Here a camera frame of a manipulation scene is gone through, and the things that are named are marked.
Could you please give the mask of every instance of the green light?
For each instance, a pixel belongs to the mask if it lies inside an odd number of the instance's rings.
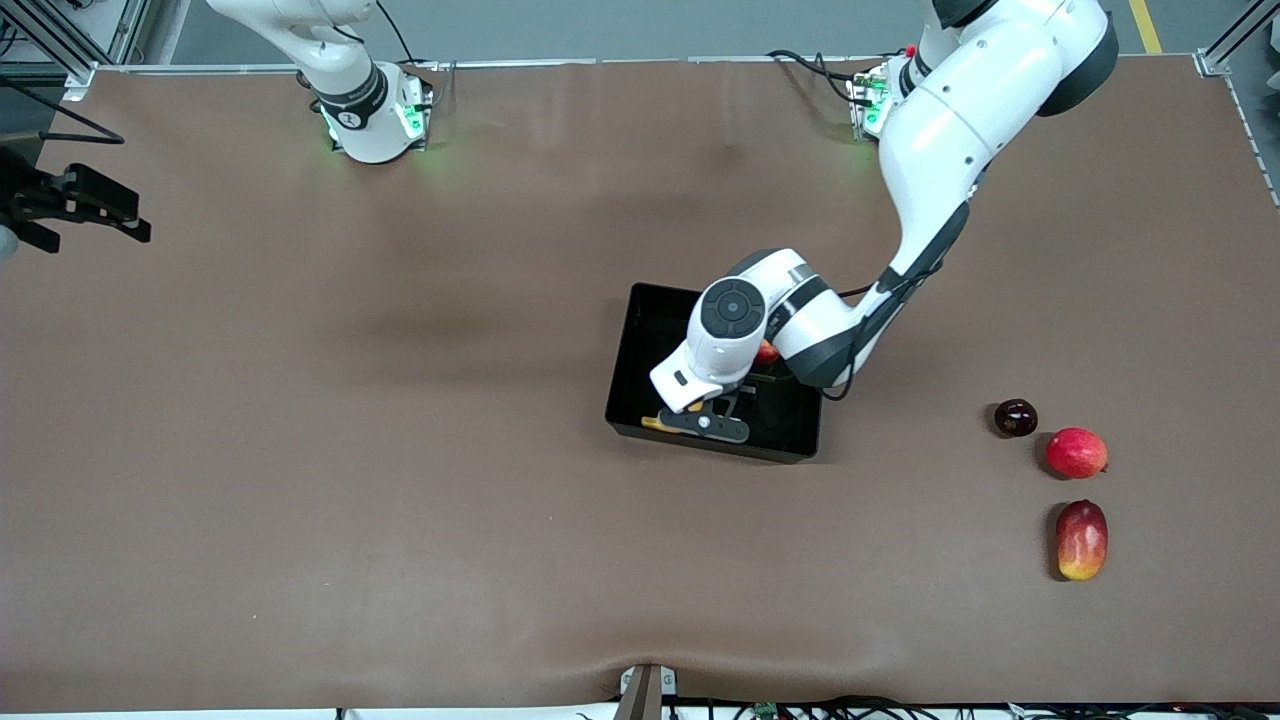
[[[404,132],[411,136],[422,135],[422,113],[415,109],[412,105],[397,105],[401,110],[401,123],[404,124]]]

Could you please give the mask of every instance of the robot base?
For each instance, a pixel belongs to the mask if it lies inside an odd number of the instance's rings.
[[[854,102],[849,105],[855,140],[879,140],[881,132],[884,131],[884,120],[897,101],[890,79],[893,77],[895,65],[901,68],[897,58],[881,63],[865,73],[856,73],[854,79],[845,82],[845,91],[850,97],[870,102],[869,108]]]
[[[407,150],[426,149],[431,102],[435,99],[434,90],[424,88],[421,78],[392,63],[375,64],[387,76],[387,102],[369,118],[366,128],[344,128],[321,110],[334,151],[370,164],[389,163]]]

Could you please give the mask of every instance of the yellow floor line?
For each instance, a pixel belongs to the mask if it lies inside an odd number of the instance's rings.
[[[1142,47],[1151,54],[1164,53],[1160,46],[1160,36],[1156,35],[1156,26],[1151,22],[1151,10],[1147,9],[1147,0],[1129,0],[1129,9],[1133,10],[1133,19],[1138,22],[1138,35],[1142,36]]]

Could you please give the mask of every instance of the control button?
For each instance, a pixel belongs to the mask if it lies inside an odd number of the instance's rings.
[[[739,290],[731,290],[716,301],[716,310],[719,313],[719,316],[731,323],[741,320],[750,309],[750,301]]]
[[[716,337],[728,337],[728,334],[733,332],[733,327],[726,323],[714,311],[710,311],[710,307],[703,311],[703,327],[707,328],[707,332]]]
[[[764,319],[764,313],[760,313],[759,310],[751,310],[750,313],[748,313],[746,318],[742,318],[742,322],[737,324],[737,328],[745,332],[754,332],[755,327],[759,325],[760,320],[763,319]]]
[[[733,281],[718,281],[707,288],[707,293],[703,296],[703,305],[714,304],[721,299],[722,295],[733,290]]]

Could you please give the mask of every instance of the metal frame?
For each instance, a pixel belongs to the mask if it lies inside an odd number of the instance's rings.
[[[9,76],[67,76],[67,87],[86,88],[100,65],[123,64],[137,41],[142,15],[151,0],[124,0],[124,10],[109,47],[101,47],[76,24],[52,0],[0,0],[4,13],[29,41],[51,60],[14,69]]]
[[[1280,14],[1280,0],[1254,0],[1239,18],[1226,28],[1213,45],[1196,53],[1196,69],[1202,77],[1222,77],[1231,73],[1226,60],[1251,35]]]

